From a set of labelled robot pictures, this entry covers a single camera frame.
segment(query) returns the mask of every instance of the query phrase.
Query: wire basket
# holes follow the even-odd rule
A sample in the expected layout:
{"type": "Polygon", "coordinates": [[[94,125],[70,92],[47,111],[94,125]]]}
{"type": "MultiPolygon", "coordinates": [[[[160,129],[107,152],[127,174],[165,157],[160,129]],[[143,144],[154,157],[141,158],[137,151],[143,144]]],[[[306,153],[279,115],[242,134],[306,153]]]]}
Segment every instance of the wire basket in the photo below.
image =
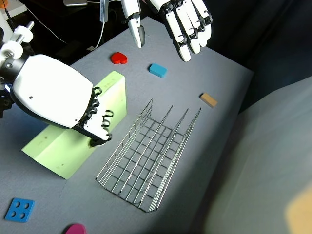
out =
{"type": "Polygon", "coordinates": [[[96,177],[106,190],[145,212],[156,211],[200,110],[184,134],[178,133],[188,109],[173,129],[151,118],[151,100],[96,177]]]}

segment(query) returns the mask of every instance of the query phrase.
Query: dark background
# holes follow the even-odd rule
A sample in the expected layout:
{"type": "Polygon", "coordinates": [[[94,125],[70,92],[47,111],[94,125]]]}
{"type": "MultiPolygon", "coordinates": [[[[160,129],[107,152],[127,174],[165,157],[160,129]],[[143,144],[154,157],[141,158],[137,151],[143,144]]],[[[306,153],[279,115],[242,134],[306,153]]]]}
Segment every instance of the dark background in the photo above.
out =
{"type": "MultiPolygon", "coordinates": [[[[16,24],[35,22],[34,52],[47,54],[67,64],[86,55],[95,46],[101,30],[99,4],[67,8],[62,0],[21,0],[60,38],[57,40],[27,11],[14,17],[16,24]]],[[[213,16],[213,35],[208,47],[253,70],[254,78],[241,111],[270,92],[312,76],[312,4],[309,0],[204,0],[213,16]]],[[[141,17],[161,21],[141,3],[141,17]]],[[[127,25],[120,2],[109,4],[109,21],[102,43],[127,25]]],[[[218,188],[213,177],[191,232],[200,232],[210,197],[218,188]]]]}

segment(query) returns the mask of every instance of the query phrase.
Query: blue square with holes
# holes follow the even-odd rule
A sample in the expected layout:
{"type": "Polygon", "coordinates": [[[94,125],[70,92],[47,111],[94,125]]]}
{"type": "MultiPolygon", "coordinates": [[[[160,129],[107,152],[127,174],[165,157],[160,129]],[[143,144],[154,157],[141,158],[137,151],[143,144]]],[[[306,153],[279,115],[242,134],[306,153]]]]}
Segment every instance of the blue square with holes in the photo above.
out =
{"type": "Polygon", "coordinates": [[[6,213],[5,220],[26,223],[33,211],[35,201],[22,198],[14,198],[6,213]]]}

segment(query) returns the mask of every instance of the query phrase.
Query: black cable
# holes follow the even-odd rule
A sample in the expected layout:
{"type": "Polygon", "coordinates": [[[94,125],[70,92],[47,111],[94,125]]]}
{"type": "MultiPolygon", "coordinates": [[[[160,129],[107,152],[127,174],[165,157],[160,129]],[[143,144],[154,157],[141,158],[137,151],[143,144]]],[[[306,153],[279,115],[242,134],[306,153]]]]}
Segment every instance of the black cable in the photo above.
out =
{"type": "Polygon", "coordinates": [[[14,23],[13,23],[13,20],[12,20],[12,18],[11,18],[11,16],[10,16],[10,14],[9,14],[8,10],[7,10],[7,9],[6,9],[6,7],[5,7],[4,0],[2,0],[2,1],[3,1],[4,10],[5,10],[5,12],[6,12],[6,15],[7,15],[7,16],[8,16],[8,18],[9,18],[9,25],[10,25],[10,27],[11,27],[12,31],[14,31],[14,29],[15,29],[15,25],[14,25],[14,23]]]}

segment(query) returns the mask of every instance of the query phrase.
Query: gray surface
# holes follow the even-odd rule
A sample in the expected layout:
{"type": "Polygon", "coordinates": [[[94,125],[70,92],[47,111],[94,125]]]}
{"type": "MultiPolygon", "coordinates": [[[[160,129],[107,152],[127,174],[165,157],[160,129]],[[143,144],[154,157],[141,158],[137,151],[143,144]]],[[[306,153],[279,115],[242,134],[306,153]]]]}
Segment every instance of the gray surface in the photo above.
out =
{"type": "Polygon", "coordinates": [[[311,99],[309,77],[272,92],[238,116],[205,233],[290,233],[286,210],[312,186],[311,99]]]}
{"type": "Polygon", "coordinates": [[[142,24],[146,32],[142,49],[135,47],[127,30],[73,65],[93,83],[112,70],[124,74],[128,115],[114,129],[113,140],[97,149],[71,179],[60,178],[20,151],[45,124],[16,106],[5,112],[0,121],[0,213],[5,216],[14,197],[33,199],[36,205],[28,223],[1,219],[0,233],[59,234],[76,222],[84,224],[90,234],[188,230],[253,73],[208,48],[193,55],[190,62],[182,62],[162,24],[150,18],[142,24]],[[115,51],[126,54],[128,64],[112,64],[110,55],[115,51]],[[151,63],[166,67],[166,78],[150,74],[151,63]],[[215,97],[217,107],[211,109],[201,101],[198,96],[202,92],[215,97]],[[200,107],[202,111],[160,209],[146,214],[101,188],[94,179],[151,98],[152,116],[157,120],[174,105],[168,117],[171,125],[190,108],[183,129],[200,107]]]}

